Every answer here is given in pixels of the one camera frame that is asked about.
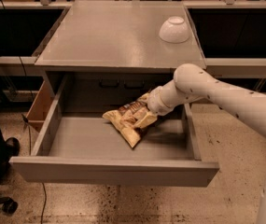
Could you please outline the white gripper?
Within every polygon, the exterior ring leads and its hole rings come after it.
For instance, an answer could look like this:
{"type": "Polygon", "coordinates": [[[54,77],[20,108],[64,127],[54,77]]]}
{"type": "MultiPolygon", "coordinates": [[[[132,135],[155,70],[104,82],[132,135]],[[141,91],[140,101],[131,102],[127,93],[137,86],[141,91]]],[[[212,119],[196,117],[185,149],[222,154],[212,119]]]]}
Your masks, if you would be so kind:
{"type": "Polygon", "coordinates": [[[178,105],[183,104],[183,93],[171,80],[163,86],[159,86],[151,92],[146,92],[136,100],[140,105],[147,105],[133,114],[136,119],[134,128],[144,129],[157,120],[157,116],[165,116],[172,112],[178,105]]]}

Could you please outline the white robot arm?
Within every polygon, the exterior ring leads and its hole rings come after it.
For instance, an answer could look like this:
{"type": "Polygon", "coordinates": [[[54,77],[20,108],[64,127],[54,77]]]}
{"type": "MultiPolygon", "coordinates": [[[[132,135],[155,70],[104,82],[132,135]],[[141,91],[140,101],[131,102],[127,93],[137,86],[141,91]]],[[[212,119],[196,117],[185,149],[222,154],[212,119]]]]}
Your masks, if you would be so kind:
{"type": "MultiPolygon", "coordinates": [[[[176,68],[173,79],[151,91],[148,109],[165,116],[178,105],[205,98],[266,137],[266,95],[219,81],[192,63],[176,68]]],[[[266,224],[266,181],[260,195],[256,224],[266,224]]]]}

